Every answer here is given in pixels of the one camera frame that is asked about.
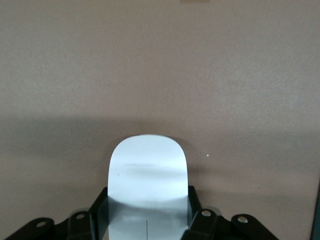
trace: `black bracket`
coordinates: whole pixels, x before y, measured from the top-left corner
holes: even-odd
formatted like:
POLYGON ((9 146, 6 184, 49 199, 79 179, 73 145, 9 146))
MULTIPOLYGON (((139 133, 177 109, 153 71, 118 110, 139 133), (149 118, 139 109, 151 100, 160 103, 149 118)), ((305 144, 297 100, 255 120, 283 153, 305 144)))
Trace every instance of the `black bracket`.
MULTIPOLYGON (((5 240, 102 240, 109 225, 107 191, 105 187, 89 210, 73 213, 57 225, 50 218, 36 218, 5 240)), ((181 240, 278 240, 251 215, 235 215, 228 221, 202 208, 193 186, 188 187, 188 200, 192 221, 181 240)))

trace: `white plastic card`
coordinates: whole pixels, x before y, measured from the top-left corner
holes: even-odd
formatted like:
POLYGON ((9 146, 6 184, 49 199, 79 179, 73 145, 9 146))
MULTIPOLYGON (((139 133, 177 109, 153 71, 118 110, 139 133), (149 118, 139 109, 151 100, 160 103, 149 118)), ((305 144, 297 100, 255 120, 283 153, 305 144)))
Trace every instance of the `white plastic card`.
POLYGON ((188 228, 184 151, 169 137, 139 135, 114 150, 108 175, 110 240, 180 240, 188 228))

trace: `dark edge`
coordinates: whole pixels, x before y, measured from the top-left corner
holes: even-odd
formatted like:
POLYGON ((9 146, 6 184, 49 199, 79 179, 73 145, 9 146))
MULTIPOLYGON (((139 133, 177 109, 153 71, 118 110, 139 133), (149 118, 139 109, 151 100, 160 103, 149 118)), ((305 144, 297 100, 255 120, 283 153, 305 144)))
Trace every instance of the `dark edge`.
POLYGON ((318 187, 318 195, 315 204, 313 224, 310 240, 319 240, 320 239, 320 183, 318 187))
POLYGON ((101 240, 109 225, 108 188, 104 187, 89 209, 95 232, 95 239, 101 240))

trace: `black clamp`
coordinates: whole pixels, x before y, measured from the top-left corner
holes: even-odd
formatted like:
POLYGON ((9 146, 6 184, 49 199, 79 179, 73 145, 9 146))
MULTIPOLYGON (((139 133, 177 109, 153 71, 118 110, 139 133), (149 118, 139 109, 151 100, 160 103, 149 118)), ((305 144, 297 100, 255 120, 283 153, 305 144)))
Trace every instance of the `black clamp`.
MULTIPOLYGON (((73 213, 57 225, 50 218, 34 219, 5 240, 102 240, 109 225, 107 191, 105 187, 89 210, 73 213)), ((228 221, 202 208, 193 186, 188 199, 192 221, 181 240, 278 240, 251 215, 235 215, 228 221)))

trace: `black mechanical fixture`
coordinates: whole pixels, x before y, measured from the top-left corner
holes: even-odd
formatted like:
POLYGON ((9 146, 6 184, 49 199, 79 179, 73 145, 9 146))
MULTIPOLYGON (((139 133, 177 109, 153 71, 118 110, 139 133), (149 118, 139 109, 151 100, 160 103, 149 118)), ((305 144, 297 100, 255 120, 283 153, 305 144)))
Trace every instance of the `black mechanical fixture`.
MULTIPOLYGON (((181 240, 278 240, 251 215, 235 215, 228 221, 217 210, 202 208, 193 186, 188 187, 188 199, 192 221, 181 240)), ((6 240, 102 240, 108 225, 105 187, 89 210, 73 213, 56 225, 51 218, 36 218, 6 240)))

